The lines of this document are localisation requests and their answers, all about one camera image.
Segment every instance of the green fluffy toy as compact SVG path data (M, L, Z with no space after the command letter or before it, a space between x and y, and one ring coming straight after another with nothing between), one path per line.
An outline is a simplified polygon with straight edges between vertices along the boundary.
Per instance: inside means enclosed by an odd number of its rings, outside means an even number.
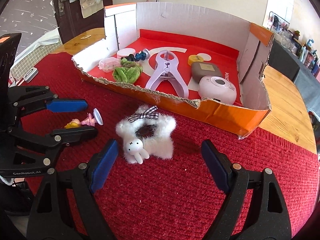
M113 71L113 78L117 82L134 84L142 73L142 66L125 58L121 59L120 63L121 67L116 67Z

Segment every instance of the plaid bow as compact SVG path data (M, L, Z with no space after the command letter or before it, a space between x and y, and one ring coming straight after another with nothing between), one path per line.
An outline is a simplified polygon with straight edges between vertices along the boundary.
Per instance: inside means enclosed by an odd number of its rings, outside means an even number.
M137 120L143 119L143 118L157 120L158 117L159 117L159 114L158 113L153 113L157 109L158 109L157 106L152 106L149 109L147 109L146 111L144 111L142 114L135 113L135 114L133 114L133 115L128 117L128 121L129 122L134 122L134 121L137 121Z

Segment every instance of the door handle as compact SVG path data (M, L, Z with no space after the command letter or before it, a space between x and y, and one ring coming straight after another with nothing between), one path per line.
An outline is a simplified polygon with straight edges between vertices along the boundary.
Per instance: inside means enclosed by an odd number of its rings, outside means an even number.
M64 16L64 5L63 2L69 0L58 0L58 7L59 7L59 16Z

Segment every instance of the cardboard box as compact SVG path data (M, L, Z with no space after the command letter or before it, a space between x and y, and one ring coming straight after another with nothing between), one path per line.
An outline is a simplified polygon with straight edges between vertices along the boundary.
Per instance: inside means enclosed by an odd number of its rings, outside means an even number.
M248 136L270 112L268 92L262 80L274 38L271 31L213 9L165 2L105 7L104 22L106 38L72 58L82 79L209 123L235 133L240 138ZM187 35L190 39L204 41L204 44L206 41L208 44L221 44L221 54L226 48L230 49L228 51L237 51L234 61L243 106L227 105L212 99L179 98L90 74L101 59L113 56L119 49L130 47L148 31Z

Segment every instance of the star wallpaper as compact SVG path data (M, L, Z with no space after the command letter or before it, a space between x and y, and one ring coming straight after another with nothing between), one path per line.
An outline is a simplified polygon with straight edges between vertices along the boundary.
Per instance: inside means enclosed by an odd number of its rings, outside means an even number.
M22 33L17 55L56 27L52 0L10 0L0 15L0 36Z

